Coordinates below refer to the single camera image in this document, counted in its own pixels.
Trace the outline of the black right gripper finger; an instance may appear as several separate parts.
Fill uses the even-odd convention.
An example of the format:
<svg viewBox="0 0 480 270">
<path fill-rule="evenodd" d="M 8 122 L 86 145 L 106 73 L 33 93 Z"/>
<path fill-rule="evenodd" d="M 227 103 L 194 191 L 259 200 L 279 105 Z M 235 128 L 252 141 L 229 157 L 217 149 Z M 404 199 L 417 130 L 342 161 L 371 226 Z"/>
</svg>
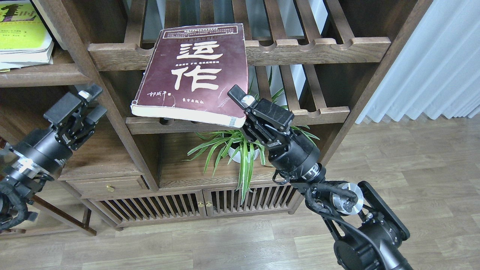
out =
<svg viewBox="0 0 480 270">
<path fill-rule="evenodd" d="M 236 84 L 228 91 L 228 96 L 244 110 L 246 121 L 242 129 L 245 132 L 287 132 L 290 130 L 294 118 L 292 112 L 267 99 L 260 101 L 253 99 L 252 103 L 247 105 L 242 99 L 249 99 L 252 96 L 245 94 Z"/>
</svg>

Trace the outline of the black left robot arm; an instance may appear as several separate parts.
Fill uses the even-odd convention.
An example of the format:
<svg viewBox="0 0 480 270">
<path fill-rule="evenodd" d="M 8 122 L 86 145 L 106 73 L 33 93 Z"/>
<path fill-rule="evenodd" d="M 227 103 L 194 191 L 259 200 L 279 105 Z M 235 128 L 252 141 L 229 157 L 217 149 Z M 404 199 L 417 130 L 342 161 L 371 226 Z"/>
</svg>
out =
<svg viewBox="0 0 480 270">
<path fill-rule="evenodd" d="M 107 109 L 98 105 L 89 111 L 88 107 L 102 92 L 96 84 L 68 92 L 43 115 L 50 122 L 48 128 L 32 130 L 11 147 L 17 159 L 3 170 L 6 175 L 0 184 L 2 231 L 36 219 L 38 214 L 27 205 L 94 134 Z"/>
</svg>

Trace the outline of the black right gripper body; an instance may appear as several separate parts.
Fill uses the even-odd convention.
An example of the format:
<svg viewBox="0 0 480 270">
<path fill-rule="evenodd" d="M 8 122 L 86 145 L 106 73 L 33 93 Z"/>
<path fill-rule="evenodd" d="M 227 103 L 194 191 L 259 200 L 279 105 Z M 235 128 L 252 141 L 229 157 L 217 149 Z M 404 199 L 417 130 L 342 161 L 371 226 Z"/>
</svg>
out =
<svg viewBox="0 0 480 270">
<path fill-rule="evenodd" d="M 268 150 L 268 160 L 276 168 L 272 177 L 275 183 L 313 184 L 326 180 L 326 168 L 318 162 L 320 150 L 302 132 L 293 128 L 278 132 L 269 124 L 247 120 L 242 133 Z"/>
</svg>

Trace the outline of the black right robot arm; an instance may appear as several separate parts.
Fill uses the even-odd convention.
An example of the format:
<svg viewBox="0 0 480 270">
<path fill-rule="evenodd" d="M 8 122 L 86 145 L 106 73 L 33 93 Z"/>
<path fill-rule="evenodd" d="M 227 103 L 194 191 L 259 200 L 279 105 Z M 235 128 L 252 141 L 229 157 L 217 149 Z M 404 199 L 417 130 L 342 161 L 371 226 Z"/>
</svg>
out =
<svg viewBox="0 0 480 270">
<path fill-rule="evenodd" d="M 279 185 L 289 183 L 319 214 L 334 238 L 337 262 L 346 270 L 411 270 L 398 248 L 407 227 L 366 181 L 326 181 L 320 150 L 290 125 L 294 114 L 266 99 L 256 100 L 239 86 L 228 92 L 244 110 L 245 137 L 268 150 Z"/>
</svg>

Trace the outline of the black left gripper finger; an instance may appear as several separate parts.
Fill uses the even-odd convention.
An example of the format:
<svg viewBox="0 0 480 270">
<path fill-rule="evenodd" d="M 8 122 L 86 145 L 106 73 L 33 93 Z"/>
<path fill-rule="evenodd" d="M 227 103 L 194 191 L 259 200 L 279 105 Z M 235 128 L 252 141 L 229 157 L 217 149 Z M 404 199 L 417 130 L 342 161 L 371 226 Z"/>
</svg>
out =
<svg viewBox="0 0 480 270">
<path fill-rule="evenodd" d="M 99 120 L 105 116 L 107 113 L 107 109 L 101 105 L 98 106 L 87 106 L 85 109 L 85 120 L 84 120 L 84 125 L 85 126 L 96 126 L 99 122 Z"/>
<path fill-rule="evenodd" d="M 81 91 L 70 91 L 57 101 L 44 115 L 55 126 L 79 126 L 86 117 L 86 108 L 103 89 L 93 84 Z"/>
</svg>

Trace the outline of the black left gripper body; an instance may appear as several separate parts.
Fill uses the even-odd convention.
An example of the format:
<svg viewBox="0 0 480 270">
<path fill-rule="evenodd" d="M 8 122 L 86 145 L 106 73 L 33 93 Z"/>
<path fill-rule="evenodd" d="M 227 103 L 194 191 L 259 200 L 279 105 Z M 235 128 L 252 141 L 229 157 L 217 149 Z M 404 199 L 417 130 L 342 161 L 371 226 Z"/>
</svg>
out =
<svg viewBox="0 0 480 270">
<path fill-rule="evenodd" d="M 74 151 L 95 132 L 98 120 L 51 120 L 47 129 L 35 129 L 10 150 L 17 160 L 7 174 L 18 180 L 54 175 Z"/>
</svg>

